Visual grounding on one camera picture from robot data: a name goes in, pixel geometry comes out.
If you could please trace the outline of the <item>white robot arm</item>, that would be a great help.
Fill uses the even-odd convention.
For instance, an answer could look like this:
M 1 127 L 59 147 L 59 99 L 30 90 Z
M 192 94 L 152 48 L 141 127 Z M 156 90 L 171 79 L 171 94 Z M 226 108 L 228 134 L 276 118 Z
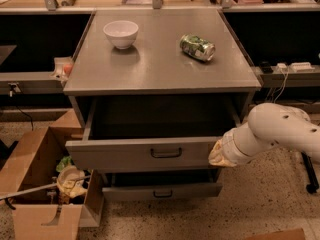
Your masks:
M 211 150 L 210 165 L 234 167 L 278 146 L 320 160 L 320 127 L 301 109 L 275 103 L 255 106 L 247 122 L 227 131 Z

